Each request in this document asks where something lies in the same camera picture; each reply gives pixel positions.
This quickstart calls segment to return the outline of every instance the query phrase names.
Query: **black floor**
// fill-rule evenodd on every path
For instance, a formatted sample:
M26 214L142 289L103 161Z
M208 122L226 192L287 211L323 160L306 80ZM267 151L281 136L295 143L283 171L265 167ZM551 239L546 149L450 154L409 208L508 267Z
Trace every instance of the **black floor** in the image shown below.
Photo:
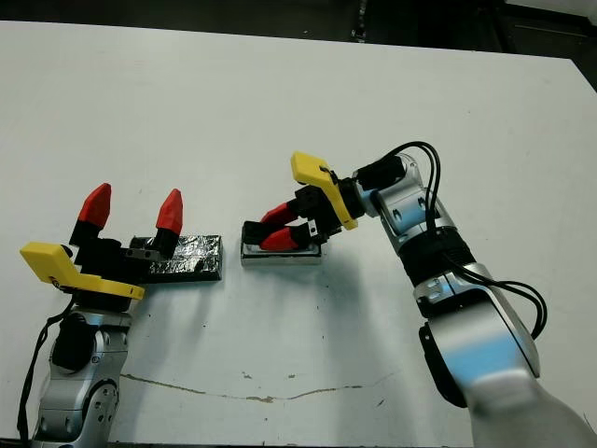
M501 0L0 0L0 20L554 56L572 59L597 90L597 27Z

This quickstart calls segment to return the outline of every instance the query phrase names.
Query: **red fingertip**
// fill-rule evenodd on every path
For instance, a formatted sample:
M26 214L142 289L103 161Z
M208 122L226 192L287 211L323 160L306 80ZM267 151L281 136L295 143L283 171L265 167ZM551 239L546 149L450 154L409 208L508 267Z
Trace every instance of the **red fingertip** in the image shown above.
M103 229L105 222L110 215L110 196L112 187L110 184L103 183L97 189L91 192L83 203L83 208L78 214L79 221L90 222L91 224Z
M168 229L180 235L183 229L183 197L179 189L173 189L161 205L156 228Z
M266 213L261 219L261 222L284 225L297 218L297 215L295 215L295 213L288 207L288 203L281 203L276 208Z
M284 227L268 236L259 247L263 250L290 250L298 248L299 245L292 239L290 228Z

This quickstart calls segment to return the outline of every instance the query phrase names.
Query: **black wire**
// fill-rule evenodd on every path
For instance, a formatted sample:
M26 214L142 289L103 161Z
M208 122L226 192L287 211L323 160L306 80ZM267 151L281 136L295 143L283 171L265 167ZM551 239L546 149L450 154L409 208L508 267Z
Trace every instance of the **black wire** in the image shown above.
M399 147L395 147L390 152L388 152L383 158L391 158L394 157L396 154L404 151L405 149L409 149L411 147L417 147L418 149L422 150L427 157L429 158L429 165L430 165L430 174L429 174L429 183L427 184L427 191L425 192L425 225L427 229L430 230L431 234L435 234L436 232L436 201L437 201L437 194L436 191L439 189L439 178L441 176L441 163L439 161L439 156L437 151L434 147L429 145L428 143L421 142L421 141L414 141L408 142L404 145L400 145ZM431 195L431 200L429 199L429 195L433 191L434 194Z
M29 394L31 393L31 385L34 380L35 362L37 361L39 350L48 338L48 329L52 325L63 320L71 312L73 305L75 305L74 298L71 299L71 301L68 303L68 306L66 306L66 308L64 308L64 310L59 315L54 315L48 318L48 320L46 321L46 325L44 325L44 328L41 329L41 331L39 332L39 336L37 337L34 355L31 359L31 364L29 365L27 375L25 376L25 382L22 385L21 401L19 403L19 417L17 418L17 430L19 431L19 435L21 436L21 445L25 448L29 448L30 446L29 428L27 426L27 399L29 399Z
M428 230L427 234L430 235L430 237L435 237L437 236L437 191L439 190L439 179L441 176L441 164L436 149L428 143L414 141L406 143L404 145L400 145L399 147L392 149L384 157L394 157L399 152L402 152L410 147L417 147L421 149L429 158L430 175L429 183L427 185L427 191L425 192L425 225ZM539 334L541 334L541 332L548 323L548 306L545 303L543 296L541 296L541 294L539 294L539 292L534 287L514 280L495 281L491 278L481 275L480 273L475 273L473 271L468 270L464 266L450 259L446 254L443 254L443 257L447 262L449 262L449 264L453 268L455 268L458 274L462 276L465 280L485 287L499 287L503 290L513 292L514 294L518 294L519 296L529 300L536 308L535 325L533 327L533 330L531 331L531 336L533 337L533 339L536 339L539 336ZM529 291L531 291L533 295L514 286L526 288Z

